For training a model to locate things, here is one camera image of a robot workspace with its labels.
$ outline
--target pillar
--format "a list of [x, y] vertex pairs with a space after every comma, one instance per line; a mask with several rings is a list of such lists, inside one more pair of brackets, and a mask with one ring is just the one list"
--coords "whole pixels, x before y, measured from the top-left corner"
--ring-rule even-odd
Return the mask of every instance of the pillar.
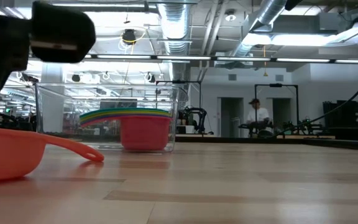
[[[43, 63], [41, 82], [64, 83], [63, 64]], [[46, 88], [64, 94], [64, 86], [46, 86]], [[63, 97], [42, 91], [41, 107], [42, 117], [38, 119], [37, 131], [43, 133], [61, 133], [63, 131]]]

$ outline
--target measuring cup handle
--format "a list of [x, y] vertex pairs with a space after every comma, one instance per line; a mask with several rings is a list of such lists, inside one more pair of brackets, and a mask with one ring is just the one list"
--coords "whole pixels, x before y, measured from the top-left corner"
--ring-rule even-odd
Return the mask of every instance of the measuring cup handle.
[[91, 161], [101, 162], [104, 160], [104, 156], [100, 152], [82, 143], [69, 139], [58, 138], [55, 136], [49, 136], [46, 134], [43, 134], [42, 136], [47, 144], [64, 147]]

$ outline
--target baseball cap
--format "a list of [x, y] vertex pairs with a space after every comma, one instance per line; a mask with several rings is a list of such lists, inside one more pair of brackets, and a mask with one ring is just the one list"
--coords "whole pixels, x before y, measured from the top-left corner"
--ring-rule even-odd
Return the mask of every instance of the baseball cap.
[[248, 104], [260, 103], [258, 99], [252, 99]]

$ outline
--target white shirt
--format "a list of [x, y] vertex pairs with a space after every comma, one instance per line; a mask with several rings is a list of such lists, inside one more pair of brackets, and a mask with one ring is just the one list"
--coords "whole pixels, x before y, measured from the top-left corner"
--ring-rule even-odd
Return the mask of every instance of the white shirt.
[[[257, 109], [257, 116], [258, 121], [263, 121], [265, 118], [269, 118], [269, 112], [266, 108], [259, 108]], [[255, 121], [255, 109], [251, 109], [248, 113], [247, 117], [248, 122], [254, 122]]]

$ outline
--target glass bin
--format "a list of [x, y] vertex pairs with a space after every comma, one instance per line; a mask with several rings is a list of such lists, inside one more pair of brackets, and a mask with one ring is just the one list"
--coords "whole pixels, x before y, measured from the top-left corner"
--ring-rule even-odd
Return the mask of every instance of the glass bin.
[[182, 88], [37, 83], [37, 131], [96, 149], [171, 152]]

